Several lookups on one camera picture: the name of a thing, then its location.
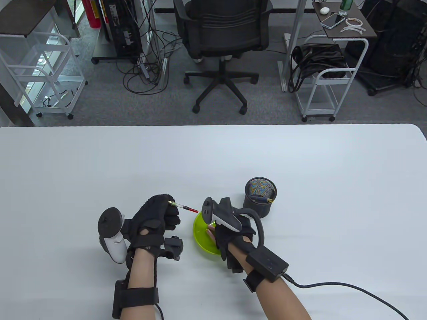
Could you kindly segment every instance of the chair base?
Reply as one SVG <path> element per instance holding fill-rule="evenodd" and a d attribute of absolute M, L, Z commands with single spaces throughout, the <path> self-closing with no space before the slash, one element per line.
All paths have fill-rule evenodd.
<path fill-rule="evenodd" d="M 208 93 L 210 93 L 218 84 L 225 84 L 230 90 L 239 98 L 239 100 L 243 103 L 240 108 L 240 114 L 246 114 L 248 111 L 248 102 L 245 97 L 241 94 L 239 89 L 235 86 L 235 84 L 231 81 L 231 79 L 237 78 L 251 78 L 252 84 L 258 83 L 259 78 L 258 73 L 252 72 L 237 72 L 237 71 L 226 71 L 225 70 L 225 59 L 221 57 L 219 61 L 219 70 L 218 71 L 201 71 L 201 72 L 186 72 L 184 77 L 184 83 L 190 83 L 190 77 L 203 77 L 203 78 L 211 78 L 213 79 L 211 84 L 202 92 L 202 94 L 197 98 L 196 104 L 193 107 L 194 113 L 199 113 L 200 111 L 200 103 Z"/>

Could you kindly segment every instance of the black glove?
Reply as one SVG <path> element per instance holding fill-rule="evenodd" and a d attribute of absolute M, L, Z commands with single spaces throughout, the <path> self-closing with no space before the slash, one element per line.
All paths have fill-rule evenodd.
<path fill-rule="evenodd" d="M 257 234 L 254 229 L 251 228 L 251 222 L 248 218 L 243 217 L 242 215 L 238 215 L 237 219 L 242 224 L 242 231 L 234 232 L 229 228 L 223 225 L 216 225 L 215 227 L 215 242 L 216 247 L 221 252 L 221 258 L 223 261 L 227 258 L 228 255 L 228 244 L 231 242 L 236 245 L 239 249 L 245 251 L 245 247 L 242 246 L 252 246 L 252 244 L 246 242 L 243 243 L 243 236 L 248 237 L 251 241 L 254 234 Z"/>
<path fill-rule="evenodd" d="M 169 205 L 175 201 L 171 195 L 155 195 L 138 210 L 130 222 L 129 237 L 132 240 L 142 229 L 148 234 L 164 235 L 165 230 L 175 230 L 181 223 L 177 207 Z"/>
<path fill-rule="evenodd" d="M 175 201 L 171 195 L 155 195 L 138 210 L 135 216 L 127 222 L 126 236 L 131 242 L 126 256 L 126 265 L 130 269 L 136 248 L 144 248 L 154 257 L 160 254 L 160 246 L 164 242 L 165 230 L 174 230 L 181 223 L 178 217 L 178 208 L 168 201 Z M 141 235 L 144 229 L 148 233 Z"/>

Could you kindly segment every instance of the smartphone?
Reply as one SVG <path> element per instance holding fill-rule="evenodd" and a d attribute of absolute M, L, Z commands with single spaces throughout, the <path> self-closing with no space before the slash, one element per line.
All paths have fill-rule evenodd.
<path fill-rule="evenodd" d="M 345 20 L 345 17 L 343 17 L 337 13 L 333 13 L 329 17 L 324 19 L 320 23 L 320 25 L 325 27 L 325 28 L 332 29 L 333 27 L 336 27 L 337 25 L 339 25 L 344 20 Z"/>

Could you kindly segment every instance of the brown desk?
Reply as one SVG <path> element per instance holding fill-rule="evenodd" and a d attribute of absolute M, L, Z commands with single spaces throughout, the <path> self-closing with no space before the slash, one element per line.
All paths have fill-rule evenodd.
<path fill-rule="evenodd" d="M 319 18 L 320 21 L 323 21 L 324 19 L 329 17 L 332 12 L 338 13 L 340 5 L 341 5 L 340 2 L 323 2 L 323 3 L 313 2 L 314 11 L 316 12 L 317 17 Z M 320 14 L 320 9 L 323 7 L 328 7 L 330 9 L 327 15 Z M 377 37 L 377 34 L 375 33 L 374 29 L 369 25 L 368 21 L 366 21 L 366 18 L 360 12 L 359 8 L 356 6 L 355 3 L 353 3 L 353 5 L 351 6 L 351 9 L 348 11 L 346 18 L 360 19 L 363 22 L 362 27 L 365 28 L 366 31 L 364 31 L 362 34 L 353 30 L 340 32 L 342 28 L 347 26 L 345 22 L 342 22 L 333 29 L 323 28 L 328 38 L 339 39 L 339 38 L 376 38 Z"/>
<path fill-rule="evenodd" d="M 12 0 L 0 11 L 0 34 L 28 36 L 56 0 Z"/>

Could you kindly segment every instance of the black bag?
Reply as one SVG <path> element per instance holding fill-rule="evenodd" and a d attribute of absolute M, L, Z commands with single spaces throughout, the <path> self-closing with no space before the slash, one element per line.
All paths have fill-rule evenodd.
<path fill-rule="evenodd" d="M 317 72 L 329 68 L 347 68 L 338 44 L 305 44 L 296 46 L 292 51 L 292 59 L 297 63 L 297 66 L 291 69 L 288 83 L 289 92 L 298 91 L 304 79 Z M 297 69 L 299 69 L 298 80 L 294 84 L 293 79 Z M 326 79 L 342 78 L 344 76 L 344 71 L 323 74 Z"/>

